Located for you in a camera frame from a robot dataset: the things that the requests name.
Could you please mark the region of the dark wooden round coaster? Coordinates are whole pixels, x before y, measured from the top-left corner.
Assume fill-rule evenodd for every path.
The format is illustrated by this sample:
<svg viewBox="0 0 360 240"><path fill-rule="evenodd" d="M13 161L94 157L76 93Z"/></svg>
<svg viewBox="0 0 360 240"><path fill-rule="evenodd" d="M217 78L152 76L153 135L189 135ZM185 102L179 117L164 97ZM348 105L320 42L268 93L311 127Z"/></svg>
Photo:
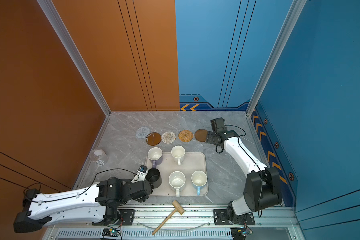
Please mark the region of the dark wooden round coaster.
<svg viewBox="0 0 360 240"><path fill-rule="evenodd" d="M208 131L205 129L199 129L195 131L195 138L199 142L205 142L207 140Z"/></svg>

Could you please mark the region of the rattan round coaster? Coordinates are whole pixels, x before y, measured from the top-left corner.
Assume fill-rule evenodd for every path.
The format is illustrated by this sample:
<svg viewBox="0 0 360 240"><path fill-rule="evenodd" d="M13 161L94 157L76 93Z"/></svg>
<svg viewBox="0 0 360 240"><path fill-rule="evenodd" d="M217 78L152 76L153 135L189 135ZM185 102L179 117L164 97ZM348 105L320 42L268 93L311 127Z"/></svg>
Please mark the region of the rattan round coaster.
<svg viewBox="0 0 360 240"><path fill-rule="evenodd" d="M182 141L184 143L187 143L187 142L190 142L193 139L194 135L189 130L183 130L183 131L179 132L178 137L179 137L180 141Z"/></svg>

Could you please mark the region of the black mug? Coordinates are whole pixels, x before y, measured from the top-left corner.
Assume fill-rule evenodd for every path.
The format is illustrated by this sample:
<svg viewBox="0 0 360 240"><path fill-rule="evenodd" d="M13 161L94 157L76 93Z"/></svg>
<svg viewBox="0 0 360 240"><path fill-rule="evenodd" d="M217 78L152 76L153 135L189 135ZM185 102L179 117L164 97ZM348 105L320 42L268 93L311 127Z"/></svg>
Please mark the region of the black mug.
<svg viewBox="0 0 360 240"><path fill-rule="evenodd" d="M153 185L154 189L159 188L162 184L160 171L154 168L149 169L146 174L146 180Z"/></svg>

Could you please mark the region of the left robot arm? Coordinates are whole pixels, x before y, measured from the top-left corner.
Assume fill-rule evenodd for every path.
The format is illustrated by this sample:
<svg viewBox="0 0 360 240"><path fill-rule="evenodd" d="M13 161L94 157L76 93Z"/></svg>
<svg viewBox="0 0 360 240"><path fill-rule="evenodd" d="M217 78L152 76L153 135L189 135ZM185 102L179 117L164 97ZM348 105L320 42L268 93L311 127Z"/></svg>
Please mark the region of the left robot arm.
<svg viewBox="0 0 360 240"><path fill-rule="evenodd" d="M94 226L119 223L118 208L130 200L144 202L154 191L147 180L109 178L79 190L43 194L26 191L23 210L14 221L15 233L31 233L57 223L90 222Z"/></svg>

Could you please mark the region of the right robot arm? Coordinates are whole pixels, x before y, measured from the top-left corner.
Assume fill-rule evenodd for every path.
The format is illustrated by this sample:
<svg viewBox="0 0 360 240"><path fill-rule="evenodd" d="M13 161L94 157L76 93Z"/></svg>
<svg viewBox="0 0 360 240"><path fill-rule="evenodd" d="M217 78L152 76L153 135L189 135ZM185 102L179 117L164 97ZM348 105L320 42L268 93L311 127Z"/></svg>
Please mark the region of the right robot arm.
<svg viewBox="0 0 360 240"><path fill-rule="evenodd" d="M279 170L269 168L258 160L244 145L235 131L229 131L223 118L211 120L212 130L207 132L206 142L227 152L246 174L243 196L227 206L228 219L239 224L253 212L280 205L283 201Z"/></svg>

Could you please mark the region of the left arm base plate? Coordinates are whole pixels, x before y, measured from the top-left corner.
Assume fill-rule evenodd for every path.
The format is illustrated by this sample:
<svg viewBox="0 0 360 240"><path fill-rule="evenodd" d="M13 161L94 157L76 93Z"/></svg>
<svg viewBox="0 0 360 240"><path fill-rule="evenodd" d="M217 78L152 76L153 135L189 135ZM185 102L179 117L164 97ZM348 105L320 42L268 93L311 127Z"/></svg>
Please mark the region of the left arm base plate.
<svg viewBox="0 0 360 240"><path fill-rule="evenodd" d="M101 221L92 222L93 226L131 226L135 218L133 209L106 208Z"/></svg>

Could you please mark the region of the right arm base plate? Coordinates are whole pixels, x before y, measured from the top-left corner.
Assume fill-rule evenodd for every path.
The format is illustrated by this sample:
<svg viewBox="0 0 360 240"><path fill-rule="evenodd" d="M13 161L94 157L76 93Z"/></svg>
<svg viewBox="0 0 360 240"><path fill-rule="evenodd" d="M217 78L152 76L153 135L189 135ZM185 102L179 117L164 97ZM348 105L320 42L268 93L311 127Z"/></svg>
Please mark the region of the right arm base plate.
<svg viewBox="0 0 360 240"><path fill-rule="evenodd" d="M240 225L240 226L254 226L255 218L253 213L247 213L241 216L237 216L234 212L230 212L227 209L214 209L214 224L216 226L225 225Z"/></svg>

